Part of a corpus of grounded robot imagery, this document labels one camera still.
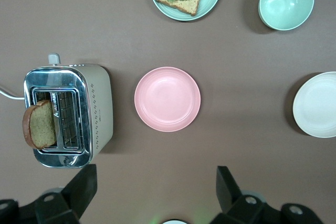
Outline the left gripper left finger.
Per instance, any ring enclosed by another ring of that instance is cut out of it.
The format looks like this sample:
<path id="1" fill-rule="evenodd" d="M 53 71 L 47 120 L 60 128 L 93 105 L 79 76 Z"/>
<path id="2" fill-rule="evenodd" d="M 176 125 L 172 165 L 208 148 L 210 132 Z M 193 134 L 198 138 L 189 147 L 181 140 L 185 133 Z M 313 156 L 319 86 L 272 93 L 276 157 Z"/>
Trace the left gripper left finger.
<path id="1" fill-rule="evenodd" d="M 64 188 L 54 189 L 35 201 L 38 223 L 79 223 L 97 192 L 97 167 L 85 166 Z"/>

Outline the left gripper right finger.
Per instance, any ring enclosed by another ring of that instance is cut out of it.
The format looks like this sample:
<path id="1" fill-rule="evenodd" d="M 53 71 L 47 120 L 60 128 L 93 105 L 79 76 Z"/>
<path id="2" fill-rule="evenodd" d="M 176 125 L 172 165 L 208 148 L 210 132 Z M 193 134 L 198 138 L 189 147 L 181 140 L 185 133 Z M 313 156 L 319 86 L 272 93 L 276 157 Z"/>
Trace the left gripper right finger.
<path id="1" fill-rule="evenodd" d="M 278 211 L 257 196 L 244 195 L 226 166 L 217 167 L 216 195 L 222 212 L 211 223 L 278 223 Z"/>

